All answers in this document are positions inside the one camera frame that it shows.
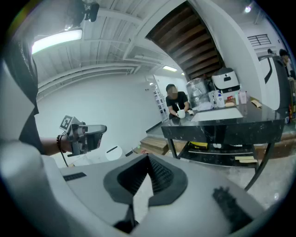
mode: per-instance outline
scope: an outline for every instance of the ceiling light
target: ceiling light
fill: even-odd
[[[171,68],[169,66],[164,66],[163,69],[170,70],[170,71],[173,71],[173,72],[177,71],[177,69]]]
[[[82,37],[82,30],[66,31],[63,33],[58,33],[55,35],[45,37],[43,39],[36,41],[33,44],[32,54],[56,44],[81,39],[81,37]]]
[[[250,6],[247,6],[246,8],[245,8],[245,13],[249,13],[250,11],[251,11],[251,7]]]

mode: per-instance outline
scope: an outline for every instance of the white appliance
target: white appliance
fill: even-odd
[[[282,59],[277,55],[261,56],[258,59],[265,81],[267,96],[265,105],[288,116],[291,103],[290,86]]]
[[[224,100],[239,92],[241,86],[237,80],[236,74],[231,68],[221,68],[212,75],[213,84],[216,90],[220,91]]]

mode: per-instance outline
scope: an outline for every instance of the person's hand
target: person's hand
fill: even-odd
[[[71,143],[68,141],[67,136],[62,136],[61,138],[61,149],[68,152],[72,152],[72,146]]]

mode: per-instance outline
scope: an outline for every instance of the person's arm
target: person's arm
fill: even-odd
[[[170,112],[172,115],[178,116],[178,114],[176,113],[176,111],[173,110],[173,106],[169,106],[169,107],[168,107],[168,110],[169,110],[169,112]]]
[[[58,148],[56,143],[56,138],[41,137],[40,141],[47,156],[52,156],[54,154],[60,153],[60,149]],[[67,140],[66,136],[63,136],[61,139],[61,149],[72,152],[71,144]]]
[[[182,94],[183,94],[182,95],[182,97],[183,97],[183,103],[185,105],[184,111],[187,112],[189,110],[189,102],[188,102],[188,99],[187,99],[186,94],[184,92]]]

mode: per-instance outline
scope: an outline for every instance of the shelf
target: shelf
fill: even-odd
[[[240,163],[235,160],[236,156],[252,156],[252,150],[249,147],[235,147],[230,150],[211,149],[212,144],[208,150],[190,149],[186,145],[178,155],[178,158],[184,158],[187,160],[225,167],[237,167],[237,168],[257,168],[257,163]]]

